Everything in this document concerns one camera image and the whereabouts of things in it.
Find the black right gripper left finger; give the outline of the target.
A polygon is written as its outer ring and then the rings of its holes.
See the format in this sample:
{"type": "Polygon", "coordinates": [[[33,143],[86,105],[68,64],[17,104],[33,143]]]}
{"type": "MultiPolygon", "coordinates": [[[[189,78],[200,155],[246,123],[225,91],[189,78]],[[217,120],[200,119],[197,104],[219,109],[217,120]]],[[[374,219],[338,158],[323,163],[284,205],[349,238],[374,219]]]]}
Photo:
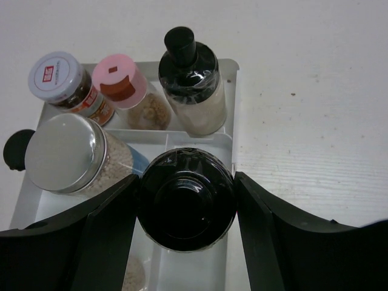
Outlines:
{"type": "Polygon", "coordinates": [[[1,232],[1,290],[121,290],[139,177],[25,229],[1,232]]]}

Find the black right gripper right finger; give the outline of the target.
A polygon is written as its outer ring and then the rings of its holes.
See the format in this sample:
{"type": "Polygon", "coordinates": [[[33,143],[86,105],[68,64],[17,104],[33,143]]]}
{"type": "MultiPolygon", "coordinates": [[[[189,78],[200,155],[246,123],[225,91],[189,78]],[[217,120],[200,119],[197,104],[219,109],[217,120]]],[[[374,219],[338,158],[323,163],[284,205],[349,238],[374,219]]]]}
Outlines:
{"type": "Polygon", "coordinates": [[[386,290],[387,221],[351,227],[301,210],[235,175],[252,290],[386,290]]]}

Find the blue label bottle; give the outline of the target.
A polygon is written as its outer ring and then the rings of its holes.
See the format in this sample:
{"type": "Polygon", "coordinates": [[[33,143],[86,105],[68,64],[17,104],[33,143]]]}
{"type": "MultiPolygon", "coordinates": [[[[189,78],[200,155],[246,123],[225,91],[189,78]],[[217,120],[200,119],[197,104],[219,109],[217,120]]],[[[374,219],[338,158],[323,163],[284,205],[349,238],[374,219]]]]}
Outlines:
{"type": "Polygon", "coordinates": [[[149,160],[97,122],[65,113],[44,122],[25,152],[29,180],[59,195],[94,197],[131,174],[142,175],[149,160]]]}

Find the grinder jar black top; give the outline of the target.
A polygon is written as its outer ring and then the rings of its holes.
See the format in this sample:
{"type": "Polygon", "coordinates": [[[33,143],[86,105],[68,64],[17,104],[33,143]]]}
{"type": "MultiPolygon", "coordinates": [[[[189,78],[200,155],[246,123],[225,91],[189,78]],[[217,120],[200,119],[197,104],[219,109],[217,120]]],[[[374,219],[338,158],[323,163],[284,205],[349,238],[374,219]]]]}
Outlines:
{"type": "Polygon", "coordinates": [[[176,252],[208,249],[237,211],[233,177],[214,155],[183,147],[157,156],[142,174],[138,220],[148,236],[176,252]]]}

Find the dark spice bottle black cap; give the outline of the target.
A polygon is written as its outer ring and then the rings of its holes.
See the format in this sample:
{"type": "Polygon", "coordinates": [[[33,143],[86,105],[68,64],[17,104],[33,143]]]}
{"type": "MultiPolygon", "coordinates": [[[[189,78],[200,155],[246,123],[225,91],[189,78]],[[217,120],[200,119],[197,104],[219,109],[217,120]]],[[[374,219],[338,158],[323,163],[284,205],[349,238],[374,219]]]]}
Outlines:
{"type": "Polygon", "coordinates": [[[5,143],[3,159],[10,170],[25,170],[25,153],[34,133],[32,129],[17,131],[5,143]]]}

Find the pink cap spice jar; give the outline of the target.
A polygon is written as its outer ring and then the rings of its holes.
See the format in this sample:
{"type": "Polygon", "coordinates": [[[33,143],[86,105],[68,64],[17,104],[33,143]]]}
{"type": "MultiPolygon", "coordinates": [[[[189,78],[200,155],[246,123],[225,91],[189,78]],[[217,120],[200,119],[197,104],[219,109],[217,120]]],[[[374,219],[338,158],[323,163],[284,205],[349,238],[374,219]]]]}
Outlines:
{"type": "Polygon", "coordinates": [[[168,128],[171,110],[166,98],[156,91],[131,57],[120,53],[105,57],[93,69],[92,83],[131,129],[168,128]]]}

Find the orange label silver cap jar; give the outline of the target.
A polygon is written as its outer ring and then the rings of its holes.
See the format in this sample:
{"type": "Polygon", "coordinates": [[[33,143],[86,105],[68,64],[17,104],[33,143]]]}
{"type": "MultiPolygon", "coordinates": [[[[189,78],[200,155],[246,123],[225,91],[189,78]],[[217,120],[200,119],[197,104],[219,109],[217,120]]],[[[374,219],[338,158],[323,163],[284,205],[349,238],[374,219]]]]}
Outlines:
{"type": "Polygon", "coordinates": [[[92,77],[74,56],[51,52],[40,58],[30,70],[31,93],[64,113],[75,113],[105,125],[114,109],[93,86],[92,77]]]}

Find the grinder jar white contents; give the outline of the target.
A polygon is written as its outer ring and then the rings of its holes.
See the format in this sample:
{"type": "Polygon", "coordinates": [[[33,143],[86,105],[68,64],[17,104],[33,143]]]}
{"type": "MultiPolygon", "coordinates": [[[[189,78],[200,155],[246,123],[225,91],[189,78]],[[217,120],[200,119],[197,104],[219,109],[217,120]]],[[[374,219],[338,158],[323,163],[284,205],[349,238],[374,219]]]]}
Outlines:
{"type": "Polygon", "coordinates": [[[210,47],[195,40],[188,27],[175,27],[164,37],[166,52],[158,67],[164,94],[185,131],[209,135],[227,117],[224,82],[210,47]]]}

